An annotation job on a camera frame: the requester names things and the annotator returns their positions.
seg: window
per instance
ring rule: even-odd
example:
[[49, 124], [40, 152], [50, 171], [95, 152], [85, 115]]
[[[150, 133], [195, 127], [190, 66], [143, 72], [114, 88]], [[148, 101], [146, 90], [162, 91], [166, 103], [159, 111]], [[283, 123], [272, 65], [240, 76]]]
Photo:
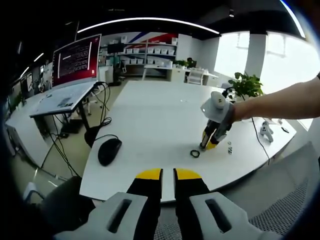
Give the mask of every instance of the window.
[[44, 69], [45, 69], [45, 65], [40, 66], [40, 74], [44, 72]]
[[249, 49], [249, 32], [223, 34], [219, 40], [214, 71], [228, 77], [236, 72], [244, 73]]
[[[262, 90], [266, 94], [307, 82], [320, 71], [316, 49], [308, 42], [282, 33], [268, 32], [261, 73]], [[313, 119], [300, 123], [308, 130]]]

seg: floor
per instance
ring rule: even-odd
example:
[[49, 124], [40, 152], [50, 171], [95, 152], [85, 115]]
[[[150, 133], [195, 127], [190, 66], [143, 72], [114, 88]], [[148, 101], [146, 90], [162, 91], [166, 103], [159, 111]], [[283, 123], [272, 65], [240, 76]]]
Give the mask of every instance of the floor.
[[[129, 80], [138, 81], [140, 79], [138, 77], [128, 78], [121, 84], [121, 86], [113, 86], [110, 88], [111, 94], [109, 101], [106, 104], [106, 106], [109, 109], [112, 108], [118, 95], [120, 94], [120, 92]], [[161, 81], [161, 79], [159, 78], [146, 78], [145, 80]], [[101, 92], [100, 94], [98, 94], [98, 97], [103, 101], [104, 93]], [[96, 100], [96, 97], [91, 97], [90, 100]], [[87, 115], [89, 125], [91, 127], [97, 126], [100, 122], [102, 111], [102, 109], [100, 108], [100, 102], [98, 102], [98, 104], [91, 103], [90, 111], [91, 115]], [[68, 138], [61, 139], [61, 143], [63, 145], [65, 154], [70, 164], [80, 176], [82, 176], [84, 173], [88, 155], [90, 153], [90, 147], [87, 145], [84, 139], [85, 132], [86, 129], [82, 127], [78, 134], [70, 134]], [[54, 188], [56, 188], [58, 185], [64, 182], [63, 180], [52, 177], [50, 174], [42, 171], [41, 169], [36, 170], [32, 168], [23, 159], [24, 157], [22, 154], [16, 154], [16, 156], [12, 159], [13, 176], [21, 195], [23, 195], [26, 186], [29, 182], [34, 182], [37, 187], [37, 190], [44, 196], [49, 194]], [[66, 179], [72, 177], [71, 172], [67, 167], [67, 164], [63, 161], [63, 159], [61, 158], [57, 149], [54, 146], [50, 149], [42, 168], [53, 175], [58, 175]], [[36, 194], [33, 194], [31, 202], [37, 203], [39, 201], [41, 201], [41, 199], [37, 197]]]

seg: monitor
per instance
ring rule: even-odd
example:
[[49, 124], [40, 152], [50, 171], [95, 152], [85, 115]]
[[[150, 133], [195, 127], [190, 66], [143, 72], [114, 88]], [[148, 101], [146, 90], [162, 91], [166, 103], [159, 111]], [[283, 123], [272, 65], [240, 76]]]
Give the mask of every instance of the monitor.
[[195, 68], [197, 66], [197, 61], [188, 61], [188, 68]]
[[101, 34], [72, 42], [53, 52], [52, 86], [96, 78]]
[[108, 54], [121, 53], [125, 49], [125, 45], [123, 43], [109, 44], [107, 46]]

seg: computer mouse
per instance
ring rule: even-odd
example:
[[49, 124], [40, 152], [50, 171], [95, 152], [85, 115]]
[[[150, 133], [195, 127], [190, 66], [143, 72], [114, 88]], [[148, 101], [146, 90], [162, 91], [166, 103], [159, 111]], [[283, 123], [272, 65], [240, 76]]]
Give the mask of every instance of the computer mouse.
[[98, 160], [102, 166], [108, 166], [116, 157], [122, 141], [118, 138], [111, 138], [104, 143], [99, 148]]

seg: ceiling light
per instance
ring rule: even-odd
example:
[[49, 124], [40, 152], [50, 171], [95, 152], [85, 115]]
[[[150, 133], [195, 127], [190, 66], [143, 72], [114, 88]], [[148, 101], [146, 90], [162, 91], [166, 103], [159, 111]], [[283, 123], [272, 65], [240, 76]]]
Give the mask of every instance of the ceiling light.
[[230, 11], [229, 11], [229, 17], [230, 17], [230, 18], [234, 18], [234, 17], [235, 17], [235, 12], [234, 12], [233, 9], [230, 9]]
[[306, 35], [298, 21], [298, 18], [296, 17], [296, 15], [294, 14], [294, 12], [290, 9], [290, 7], [286, 4], [285, 1], [280, 0], [280, 2], [282, 3], [282, 5], [284, 6], [284, 8], [288, 11], [289, 15], [291, 16], [292, 20], [294, 21], [296, 27], [298, 28], [298, 31], [301, 35], [301, 37], [306, 38]]
[[20, 75], [20, 78], [26, 73], [26, 71], [29, 69], [29, 67], [27, 67], [24, 71], [23, 71], [23, 73]]
[[133, 20], [158, 20], [158, 21], [175, 22], [175, 23], [179, 23], [179, 24], [186, 24], [186, 25], [190, 25], [190, 26], [197, 27], [200, 29], [204, 29], [204, 30], [207, 30], [207, 31], [215, 33], [215, 34], [220, 34], [218, 31], [212, 30], [212, 29], [207, 28], [205, 26], [201, 26], [201, 25], [194, 24], [194, 23], [187, 22], [187, 21], [180, 21], [180, 20], [161, 18], [161, 17], [131, 17], [131, 18], [123, 18], [123, 19], [118, 19], [118, 20], [106, 21], [106, 22], [102, 22], [102, 23], [81, 29], [77, 33], [79, 34], [79, 33], [84, 32], [86, 30], [93, 29], [95, 27], [99, 27], [99, 26], [106, 25], [106, 24], [113, 24], [113, 23], [124, 22], [124, 21], [133, 21]]
[[35, 60], [33, 60], [34, 62], [37, 61], [39, 58], [41, 58], [41, 56], [43, 55], [44, 53], [41, 53]]

